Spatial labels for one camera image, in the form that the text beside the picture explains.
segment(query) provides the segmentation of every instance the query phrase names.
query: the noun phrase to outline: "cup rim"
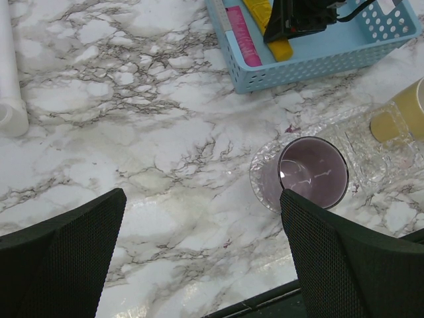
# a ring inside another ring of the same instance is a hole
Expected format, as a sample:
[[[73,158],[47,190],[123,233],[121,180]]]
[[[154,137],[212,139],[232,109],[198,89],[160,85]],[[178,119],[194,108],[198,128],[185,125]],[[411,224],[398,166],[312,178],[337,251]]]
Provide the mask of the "cup rim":
[[[415,97],[417,98],[418,106],[419,106],[419,108],[421,108],[421,111],[424,113],[424,103],[421,103],[421,100],[419,98],[420,89],[424,90],[424,78],[421,78],[418,81],[417,89],[415,90]]]
[[[280,154],[280,158],[278,159],[278,166],[277,166],[278,172],[280,171],[280,165],[281,165],[281,161],[282,161],[283,155],[286,153],[286,151],[288,150],[288,148],[289,148],[292,144],[294,144],[295,142],[298,142],[298,141],[300,141],[300,140],[302,140],[302,139],[317,139],[317,140],[323,141],[323,142],[325,142],[325,143],[329,144],[331,147],[333,147],[333,148],[337,151],[337,153],[339,154],[340,158],[342,158],[342,161],[343,161],[343,164],[344,164],[344,169],[345,169],[345,171],[346,171],[346,186],[345,186],[345,188],[344,188],[343,194],[340,196],[340,199],[339,199],[339,200],[337,200],[337,202],[336,202],[336,203],[334,203],[334,204],[332,204],[332,205],[330,205],[330,206],[328,206],[328,207],[323,207],[323,209],[331,209],[331,208],[335,207],[336,205],[338,205],[338,204],[339,204],[339,203],[343,200],[343,198],[345,197],[345,195],[346,195],[346,193],[347,193],[347,189],[349,188],[349,180],[350,180],[350,178],[349,178],[349,168],[348,168],[348,166],[347,166],[346,159],[344,158],[344,156],[342,155],[342,153],[340,152],[340,150],[339,150],[339,149],[337,149],[337,147],[336,147],[334,144],[332,144],[331,142],[329,142],[329,141],[327,141],[327,140],[325,140],[325,139],[323,139],[323,138],[316,137],[316,136],[304,136],[304,137],[299,137],[299,138],[297,138],[297,139],[295,139],[295,140],[293,140],[293,141],[289,142],[289,143],[287,144],[287,146],[285,146],[285,147],[284,147],[284,149],[283,149],[282,153]],[[282,181],[282,179],[280,178],[280,175],[279,175],[279,174],[278,174],[278,179],[279,179],[279,181],[280,181],[280,185],[281,185],[281,187],[283,188],[283,191],[284,191],[286,188],[284,187],[283,181]]]

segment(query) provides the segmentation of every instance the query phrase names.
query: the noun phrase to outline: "white paper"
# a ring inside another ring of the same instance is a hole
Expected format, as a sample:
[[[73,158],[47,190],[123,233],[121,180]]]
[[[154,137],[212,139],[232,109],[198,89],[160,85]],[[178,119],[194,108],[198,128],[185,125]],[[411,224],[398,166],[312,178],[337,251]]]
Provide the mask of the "white paper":
[[[388,15],[401,3],[401,0],[377,0],[377,2],[383,13]]]

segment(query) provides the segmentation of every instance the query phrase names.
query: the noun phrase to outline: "pink item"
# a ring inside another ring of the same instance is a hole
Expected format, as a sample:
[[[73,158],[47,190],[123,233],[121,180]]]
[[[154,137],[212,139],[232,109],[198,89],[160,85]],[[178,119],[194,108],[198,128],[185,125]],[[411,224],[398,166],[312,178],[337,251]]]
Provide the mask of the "pink item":
[[[227,8],[227,14],[244,61],[251,67],[261,66],[262,62],[253,45],[241,8],[239,6]]]

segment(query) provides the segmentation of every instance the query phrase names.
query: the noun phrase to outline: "purple glass cup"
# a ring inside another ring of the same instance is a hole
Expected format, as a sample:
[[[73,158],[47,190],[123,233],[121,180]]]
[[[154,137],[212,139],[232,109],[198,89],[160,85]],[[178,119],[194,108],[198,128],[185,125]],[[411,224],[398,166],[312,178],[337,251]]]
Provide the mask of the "purple glass cup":
[[[292,189],[324,209],[338,204],[348,189],[349,172],[342,154],[314,136],[292,141],[262,169],[262,195],[277,211],[283,189]]]

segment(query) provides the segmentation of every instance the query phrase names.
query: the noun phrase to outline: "gray marble veining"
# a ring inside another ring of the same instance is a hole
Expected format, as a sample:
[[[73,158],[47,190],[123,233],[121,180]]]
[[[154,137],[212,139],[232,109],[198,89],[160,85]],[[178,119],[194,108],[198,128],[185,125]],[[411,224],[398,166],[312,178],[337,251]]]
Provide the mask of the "gray marble veining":
[[[0,235],[122,187],[98,318],[201,317],[294,280],[280,218],[250,188],[253,154],[424,76],[420,36],[370,68],[237,95],[202,0],[11,10],[30,131],[0,138]],[[424,182],[405,180],[335,213],[398,237],[423,209]]]

